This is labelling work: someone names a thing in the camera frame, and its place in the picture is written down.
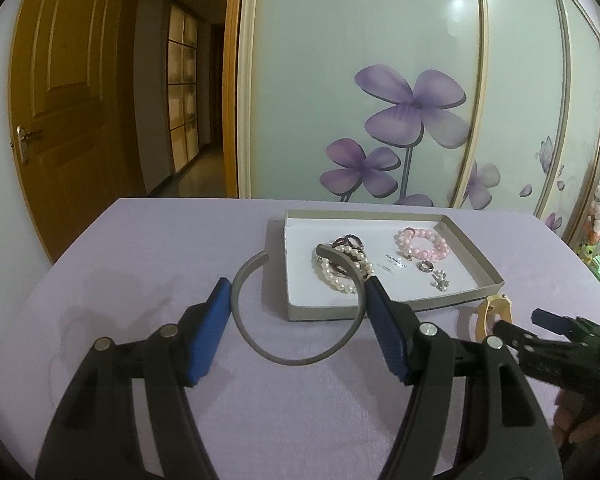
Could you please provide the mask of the person's right hand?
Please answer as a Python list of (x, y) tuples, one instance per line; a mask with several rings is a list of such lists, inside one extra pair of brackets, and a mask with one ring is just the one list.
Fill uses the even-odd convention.
[(558, 448), (565, 442), (577, 444), (600, 434), (600, 409), (588, 418), (582, 418), (584, 397), (579, 393), (560, 390), (555, 399), (552, 436)]

